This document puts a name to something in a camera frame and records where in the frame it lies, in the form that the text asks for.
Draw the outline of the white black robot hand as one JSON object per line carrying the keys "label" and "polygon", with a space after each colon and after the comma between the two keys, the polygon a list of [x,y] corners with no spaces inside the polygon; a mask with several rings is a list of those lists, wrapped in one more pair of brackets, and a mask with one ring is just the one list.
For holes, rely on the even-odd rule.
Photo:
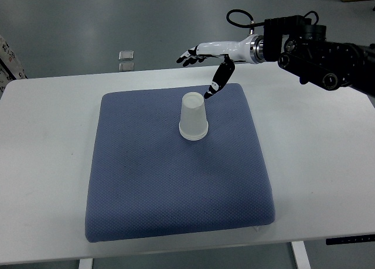
{"label": "white black robot hand", "polygon": [[221,91],[228,83],[234,73],[234,62],[246,62],[259,64],[264,62],[263,35],[250,35],[240,42],[224,41],[201,43],[198,46],[188,49],[176,62],[182,63],[183,67],[202,63],[208,58],[224,56],[224,61],[215,72],[204,99],[208,99]]}

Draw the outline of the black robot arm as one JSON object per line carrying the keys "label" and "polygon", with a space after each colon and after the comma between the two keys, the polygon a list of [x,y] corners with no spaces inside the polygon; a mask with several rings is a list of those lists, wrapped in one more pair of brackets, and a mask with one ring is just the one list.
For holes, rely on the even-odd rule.
{"label": "black robot arm", "polygon": [[223,58],[204,98],[210,98],[228,83],[237,63],[276,62],[299,77],[333,91],[351,87],[374,97],[374,45],[336,43],[326,40],[326,26],[308,15],[251,21],[242,41],[201,43],[184,52],[177,63],[186,67],[210,57]]}

